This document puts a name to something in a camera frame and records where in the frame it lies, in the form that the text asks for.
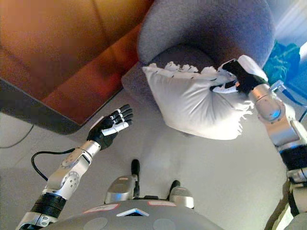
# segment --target robot leg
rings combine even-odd
[[[194,198],[191,192],[188,189],[181,187],[179,181],[174,181],[172,183],[167,199],[178,206],[194,208]]]
[[[106,193],[105,204],[123,200],[132,200],[140,194],[139,187],[140,163],[133,160],[131,163],[131,174],[117,178]]]

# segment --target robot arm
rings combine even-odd
[[[289,194],[292,214],[307,212],[307,132],[295,119],[294,109],[270,89],[265,73],[250,57],[243,55],[221,67],[236,76],[236,89],[255,104],[259,120],[287,166],[293,187]]]
[[[91,127],[87,141],[69,154],[49,177],[42,195],[16,229],[36,230],[56,222],[95,154],[108,148],[118,132],[132,124],[132,117],[130,106],[124,105],[109,116],[99,119]]]

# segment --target white pillow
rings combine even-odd
[[[244,94],[220,94],[211,86],[234,80],[226,71],[194,66],[182,68],[170,62],[164,69],[155,63],[142,68],[165,123],[196,136],[231,140],[242,132],[240,119],[252,114],[253,106]]]

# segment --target chair seat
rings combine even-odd
[[[199,72],[214,63],[204,52],[198,48],[188,45],[178,45],[162,52],[156,56],[150,63],[156,63],[158,67],[164,68],[165,65],[173,61],[180,65],[193,65]],[[142,71],[144,65],[140,62],[135,64],[121,79],[124,89],[137,101],[158,109],[152,92],[147,83],[145,74]]]

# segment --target gray floor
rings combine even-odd
[[[193,193],[196,211],[222,228],[265,228],[283,197],[286,178],[281,158],[255,115],[242,122],[243,135],[235,140],[187,138],[168,128],[157,112],[122,91],[73,135],[62,136],[35,126],[18,146],[0,149],[1,229],[14,229],[45,186],[31,167],[31,156],[39,150],[60,151],[81,145],[99,116],[126,103],[134,109],[134,125],[120,133],[110,148],[95,156],[60,218],[100,204],[112,181],[128,174],[131,160],[138,158],[142,167],[142,196],[164,198],[172,181],[179,179]],[[4,139],[5,130],[1,130],[0,137]],[[39,156],[36,162],[50,175],[61,159]]]

